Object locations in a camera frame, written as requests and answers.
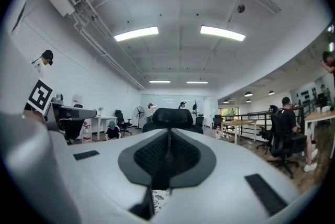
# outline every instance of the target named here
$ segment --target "black office chair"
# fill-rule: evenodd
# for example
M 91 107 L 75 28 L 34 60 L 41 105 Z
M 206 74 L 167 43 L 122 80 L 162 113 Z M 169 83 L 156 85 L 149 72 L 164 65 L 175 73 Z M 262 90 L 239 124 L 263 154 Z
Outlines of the black office chair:
M 214 118 L 213 118 L 213 129 L 216 129 L 217 126 L 220 127 L 220 130 L 221 130 L 221 123 L 223 121 L 223 117 L 219 114 L 217 115 L 214 115 Z
M 274 113 L 270 115 L 272 127 L 273 127 L 273 138 L 271 141 L 270 152 L 273 157 L 279 157 L 280 160 L 268 161 L 269 163 L 276 163 L 277 167 L 283 166 L 290 174 L 290 178 L 293 179 L 293 173 L 288 167 L 288 164 L 294 164 L 295 167 L 299 167 L 298 162 L 289 161 L 287 158 L 291 157 L 293 153 L 302 152 L 306 145 L 307 137 L 303 134 L 293 135 L 289 139 L 285 139 L 285 135 L 281 130 L 281 113 L 277 113 L 278 108 L 274 105 L 270 106 L 273 108 Z
M 123 135 L 125 134 L 125 132 L 132 134 L 129 130 L 127 130 L 128 127 L 132 126 L 132 124 L 130 123 L 130 119 L 128 119 L 128 122 L 125 122 L 124 115 L 122 114 L 121 110 L 116 110 L 115 116 L 117 117 L 117 125 L 118 127 L 120 127 L 120 131 L 123 131 Z
M 203 116 L 200 116 L 200 117 L 196 117 L 195 118 L 195 124 L 200 126 L 200 127 L 203 127 L 203 121 L 204 121 L 204 117 Z
M 179 128 L 191 132 L 203 134 L 203 129 L 193 124 L 192 115 L 188 109 L 167 109 L 159 108 L 152 116 L 152 122 L 143 126 L 142 132 L 156 129 Z
M 259 147 L 266 147 L 265 154 L 267 154 L 270 146 L 271 146 L 271 141 L 272 141 L 272 129 L 271 130 L 266 130 L 265 127 L 260 126 L 261 131 L 256 134 L 257 136 L 261 136 L 262 139 L 265 139 L 266 141 L 262 142 L 262 144 L 258 145 L 256 149 Z
M 75 104 L 75 108 L 82 108 L 83 105 Z M 66 110 L 63 111 L 64 115 L 61 115 L 62 111 L 60 111 L 60 118 L 65 119 Z M 68 144 L 72 144 L 71 140 L 75 140 L 79 137 L 80 131 L 82 130 L 83 124 L 85 120 L 73 121 L 73 120 L 64 120 L 62 121 L 63 128 L 65 130 L 65 140 L 68 141 Z
M 226 126 L 225 125 L 225 132 L 227 132 L 227 135 L 230 138 L 230 136 L 229 136 L 229 130 L 231 130 L 231 134 L 233 134 L 233 132 L 235 131 L 235 127 L 234 126 Z

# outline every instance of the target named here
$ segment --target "person crouching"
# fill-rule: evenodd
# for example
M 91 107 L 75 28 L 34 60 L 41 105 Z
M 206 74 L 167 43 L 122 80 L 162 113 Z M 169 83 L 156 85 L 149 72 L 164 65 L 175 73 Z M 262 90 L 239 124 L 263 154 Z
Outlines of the person crouching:
M 110 140 L 112 138 L 121 138 L 120 130 L 115 126 L 115 122 L 110 121 L 109 127 L 106 132 L 106 140 Z

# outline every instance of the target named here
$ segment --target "white sneaker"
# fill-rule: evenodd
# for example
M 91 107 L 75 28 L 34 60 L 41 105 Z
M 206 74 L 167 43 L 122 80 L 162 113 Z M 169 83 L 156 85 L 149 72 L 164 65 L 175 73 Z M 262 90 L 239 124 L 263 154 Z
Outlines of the white sneaker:
M 304 167 L 304 172 L 310 172 L 315 170 L 317 165 L 318 165 L 317 163 L 312 163 L 311 165 L 306 164 Z
M 319 152 L 318 149 L 313 150 L 313 152 L 312 152 L 312 160 L 315 158 L 315 156 L 318 154 L 318 152 Z

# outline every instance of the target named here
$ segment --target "wooden floor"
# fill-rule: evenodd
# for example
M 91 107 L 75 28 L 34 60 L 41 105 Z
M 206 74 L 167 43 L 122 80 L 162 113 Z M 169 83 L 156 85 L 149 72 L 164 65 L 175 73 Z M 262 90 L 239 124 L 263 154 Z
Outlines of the wooden floor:
M 132 135 L 138 135 L 142 133 L 141 130 L 136 130 L 135 128 L 129 129 L 132 132 Z M 294 154 L 291 158 L 289 158 L 292 161 L 299 162 L 300 166 L 295 167 L 294 165 L 289 165 L 291 168 L 294 179 L 292 180 L 293 183 L 298 187 L 301 193 L 305 192 L 306 190 L 310 189 L 316 184 L 322 183 L 323 179 L 325 178 L 325 175 L 328 172 L 328 168 L 330 167 L 331 160 L 329 159 L 333 139 L 334 139 L 334 131 L 335 131 L 335 125 L 332 125 L 330 127 L 320 126 L 319 128 L 316 128 L 315 131 L 315 137 L 314 140 L 317 141 L 317 148 L 319 150 L 318 155 L 314 159 L 314 162 L 318 163 L 317 168 L 312 171 L 305 173 L 303 171 L 303 168 L 306 164 L 306 158 L 301 156 L 301 153 Z M 212 137 L 214 135 L 214 130 L 211 130 L 210 128 L 204 127 L 204 134 L 207 136 Z M 100 135 L 100 142 L 103 142 L 105 139 L 105 135 Z M 98 142 L 97 136 L 93 136 L 93 142 Z M 256 149 L 257 145 L 261 144 L 260 142 L 253 142 L 250 139 L 238 137 L 238 145 L 245 147 L 246 149 L 254 152 L 257 156 L 262 158 L 263 160 L 276 160 L 276 158 L 273 158 L 271 156 L 271 153 L 268 152 L 265 154 L 265 148 L 259 148 Z M 280 167 L 280 171 L 282 171 L 288 178 L 289 174 L 288 172 Z

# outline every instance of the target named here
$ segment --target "white desk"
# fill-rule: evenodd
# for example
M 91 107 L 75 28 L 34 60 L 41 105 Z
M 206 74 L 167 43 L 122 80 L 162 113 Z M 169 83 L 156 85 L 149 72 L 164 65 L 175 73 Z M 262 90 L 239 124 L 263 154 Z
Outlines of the white desk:
M 107 120 L 111 121 L 113 120 L 115 122 L 115 124 L 117 124 L 117 117 L 115 116 L 109 116 L 109 117 L 103 117 L 103 116 L 96 116 L 95 119 L 98 119 L 98 140 L 100 140 L 100 124 L 101 124 L 101 120 L 105 121 L 105 129 L 107 128 Z
M 244 125 L 250 125 L 253 124 L 254 128 L 253 128 L 253 133 L 254 133 L 254 138 L 253 141 L 256 141 L 256 123 L 257 120 L 235 120 L 235 121 L 223 121 L 221 123 L 221 131 L 224 131 L 224 125 L 225 126 L 235 126 L 235 138 L 234 138 L 234 143 L 237 144 L 237 135 L 238 135 L 238 131 L 237 131 L 237 127 L 238 126 L 244 126 Z
M 315 122 L 329 120 L 332 118 L 335 118 L 335 111 L 330 111 L 328 113 L 322 113 L 322 112 L 315 111 L 305 118 L 305 131 L 307 130 L 308 123 L 311 122 L 312 123 L 311 124 L 312 139 L 314 139 Z M 334 148 L 335 148 L 335 135 L 334 135 L 333 147 L 330 153 L 330 158 L 333 157 Z

